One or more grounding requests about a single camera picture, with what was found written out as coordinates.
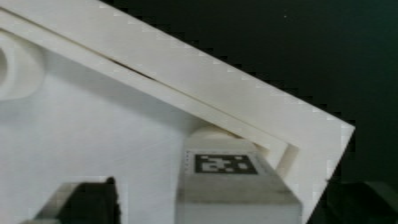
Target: white folded panel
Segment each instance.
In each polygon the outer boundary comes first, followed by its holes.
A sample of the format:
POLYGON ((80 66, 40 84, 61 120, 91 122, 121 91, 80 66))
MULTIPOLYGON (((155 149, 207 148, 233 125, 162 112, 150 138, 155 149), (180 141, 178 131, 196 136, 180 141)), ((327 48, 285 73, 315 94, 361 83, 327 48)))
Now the white folded panel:
POLYGON ((281 151, 286 149, 286 142, 274 138, 223 111, 210 107, 191 96, 182 94, 180 91, 151 80, 135 71, 127 69, 77 43, 73 43, 66 38, 63 38, 4 10, 0 10, 0 28, 18 34, 50 51, 57 52, 57 54, 95 69, 100 74, 107 75, 112 79, 146 92, 208 122, 215 123, 267 149, 272 151, 281 151))
MULTIPOLYGON (((233 133, 251 127, 274 142, 290 143, 295 158, 285 181, 304 202, 306 222, 352 125, 96 0, 2 0, 0 6, 240 121, 242 126, 230 125, 235 130, 224 125, 233 133)), ((258 134, 244 137, 263 140, 258 134)))

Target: black background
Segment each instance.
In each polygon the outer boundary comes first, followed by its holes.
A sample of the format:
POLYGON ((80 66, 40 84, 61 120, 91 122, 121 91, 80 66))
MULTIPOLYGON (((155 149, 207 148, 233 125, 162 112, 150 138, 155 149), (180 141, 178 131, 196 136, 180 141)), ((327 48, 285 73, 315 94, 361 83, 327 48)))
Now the black background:
POLYGON ((398 1, 105 2, 356 125, 334 176, 398 189, 398 1))

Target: white tube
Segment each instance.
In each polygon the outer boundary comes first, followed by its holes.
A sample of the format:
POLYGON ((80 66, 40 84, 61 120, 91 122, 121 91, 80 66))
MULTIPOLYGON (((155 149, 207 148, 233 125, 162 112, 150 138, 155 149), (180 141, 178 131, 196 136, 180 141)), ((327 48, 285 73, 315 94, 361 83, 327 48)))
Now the white tube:
POLYGON ((0 100, 27 97, 36 92, 43 79, 41 49, 0 30, 0 100))

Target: qr-like tag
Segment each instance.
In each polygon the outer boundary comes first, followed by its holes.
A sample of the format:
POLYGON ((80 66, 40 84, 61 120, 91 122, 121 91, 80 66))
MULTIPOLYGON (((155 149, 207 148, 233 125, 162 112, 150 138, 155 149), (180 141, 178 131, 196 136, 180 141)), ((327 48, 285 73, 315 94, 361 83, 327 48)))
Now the qr-like tag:
POLYGON ((196 154, 196 173, 258 174, 247 155, 196 154))

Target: white cardboard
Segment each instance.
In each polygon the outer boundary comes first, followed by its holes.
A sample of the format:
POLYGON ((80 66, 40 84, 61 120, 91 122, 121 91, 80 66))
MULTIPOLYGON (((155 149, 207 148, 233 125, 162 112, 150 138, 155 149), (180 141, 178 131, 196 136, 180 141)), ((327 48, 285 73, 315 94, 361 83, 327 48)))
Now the white cardboard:
POLYGON ((299 153, 285 181, 306 222, 352 125, 96 0, 2 0, 0 6, 290 143, 299 153))

